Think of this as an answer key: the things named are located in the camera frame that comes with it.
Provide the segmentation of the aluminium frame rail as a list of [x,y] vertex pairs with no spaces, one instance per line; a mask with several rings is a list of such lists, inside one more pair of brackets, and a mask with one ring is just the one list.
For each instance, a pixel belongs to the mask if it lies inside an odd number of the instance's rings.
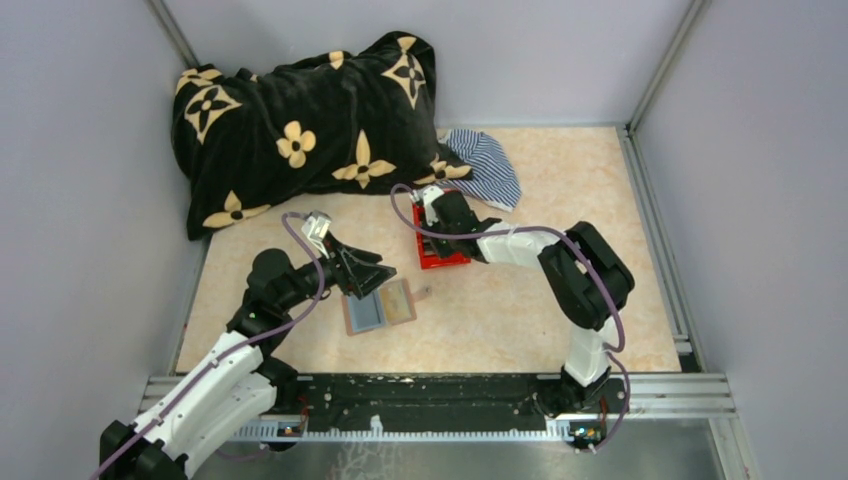
[[[722,374],[631,373],[629,412],[642,418],[722,418],[736,413]],[[578,394],[561,374],[307,374],[296,380],[298,396],[313,408],[468,406],[503,407],[509,412],[587,413],[604,398],[610,409],[623,403],[624,376]]]

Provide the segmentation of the pink leather card holder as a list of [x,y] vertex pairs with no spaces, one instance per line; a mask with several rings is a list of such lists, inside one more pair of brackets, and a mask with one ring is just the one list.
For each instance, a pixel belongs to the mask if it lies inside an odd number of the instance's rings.
[[407,279],[400,279],[387,282],[380,286],[376,291],[366,296],[363,299],[356,297],[345,296],[342,300],[343,314],[347,334],[356,336],[373,330],[384,327],[392,327],[386,319],[384,312],[384,295],[387,287],[402,284],[414,304],[415,319],[417,319],[416,304],[428,299],[433,289],[430,285],[424,285],[417,289],[412,289]]

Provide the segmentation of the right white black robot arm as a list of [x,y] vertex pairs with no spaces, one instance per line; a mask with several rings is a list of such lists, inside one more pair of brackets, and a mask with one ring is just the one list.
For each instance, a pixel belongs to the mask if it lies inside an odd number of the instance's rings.
[[602,398],[611,354],[626,345],[621,311],[635,287],[631,271],[596,227],[580,221],[557,230],[481,220],[460,192],[435,185],[409,195],[424,215],[415,230],[433,242],[438,256],[459,253],[544,274],[572,323],[562,366],[564,401],[576,412],[590,411]]

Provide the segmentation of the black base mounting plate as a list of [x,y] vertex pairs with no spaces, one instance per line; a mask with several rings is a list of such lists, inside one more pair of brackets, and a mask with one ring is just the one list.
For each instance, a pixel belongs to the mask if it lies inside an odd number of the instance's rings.
[[611,378],[581,393],[561,373],[309,374],[270,411],[309,433],[364,431],[373,417],[390,433],[529,432],[562,414],[617,414],[624,392]]

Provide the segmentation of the black floral plush blanket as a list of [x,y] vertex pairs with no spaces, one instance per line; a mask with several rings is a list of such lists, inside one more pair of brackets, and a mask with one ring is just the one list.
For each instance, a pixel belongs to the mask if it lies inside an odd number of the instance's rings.
[[294,197],[386,195],[468,180],[473,168],[435,126],[434,48],[402,31],[344,50],[233,75],[184,71],[171,143],[189,182],[186,235],[201,240]]

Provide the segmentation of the blue white striped cloth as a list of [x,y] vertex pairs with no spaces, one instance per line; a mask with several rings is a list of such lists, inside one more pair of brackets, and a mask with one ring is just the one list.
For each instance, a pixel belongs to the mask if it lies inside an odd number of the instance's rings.
[[502,145],[491,135],[469,129],[447,130],[440,142],[472,168],[470,179],[441,180],[440,186],[459,190],[485,205],[511,213],[522,189]]

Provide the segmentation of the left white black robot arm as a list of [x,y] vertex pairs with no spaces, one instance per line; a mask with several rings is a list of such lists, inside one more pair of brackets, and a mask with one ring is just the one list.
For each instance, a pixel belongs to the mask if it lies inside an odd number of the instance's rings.
[[298,373],[273,352],[330,289],[363,299],[397,271],[381,255],[338,241],[327,215],[299,214],[300,233],[289,223],[294,216],[282,223],[308,263],[296,268],[277,248],[260,252],[242,305],[204,358],[135,420],[103,431],[93,478],[191,479],[248,422],[297,406]]

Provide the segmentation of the red plastic bin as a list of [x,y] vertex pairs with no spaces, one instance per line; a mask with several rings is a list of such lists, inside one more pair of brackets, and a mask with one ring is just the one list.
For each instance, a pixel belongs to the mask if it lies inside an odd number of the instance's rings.
[[[421,200],[412,200],[414,225],[427,231],[436,231],[438,220],[435,213],[428,213]],[[416,245],[419,265],[422,270],[455,267],[471,263],[471,259],[452,250],[442,239],[425,236],[416,232]]]

